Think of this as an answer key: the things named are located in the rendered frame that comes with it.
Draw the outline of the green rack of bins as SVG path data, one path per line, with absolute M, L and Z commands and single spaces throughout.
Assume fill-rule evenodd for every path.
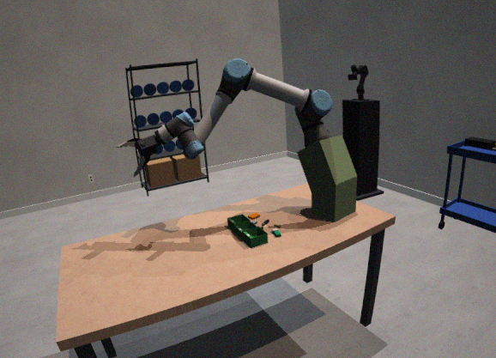
M 227 218 L 227 224 L 251 248 L 268 243 L 268 234 L 243 214 Z

